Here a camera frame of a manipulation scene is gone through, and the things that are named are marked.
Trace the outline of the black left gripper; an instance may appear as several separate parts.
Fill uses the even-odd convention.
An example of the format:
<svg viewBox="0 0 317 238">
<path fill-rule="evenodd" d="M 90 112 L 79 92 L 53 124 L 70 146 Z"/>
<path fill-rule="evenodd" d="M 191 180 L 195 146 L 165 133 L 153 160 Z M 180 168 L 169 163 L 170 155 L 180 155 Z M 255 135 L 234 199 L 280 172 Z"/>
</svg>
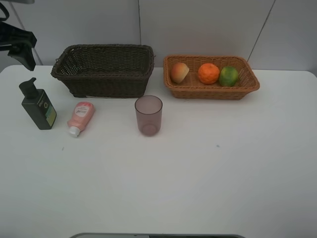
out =
<svg viewBox="0 0 317 238">
<path fill-rule="evenodd" d="M 0 22 L 0 51 L 9 51 L 8 56 L 19 61 L 29 71 L 33 71 L 36 66 L 32 53 L 36 42 L 32 32 Z"/>
</svg>

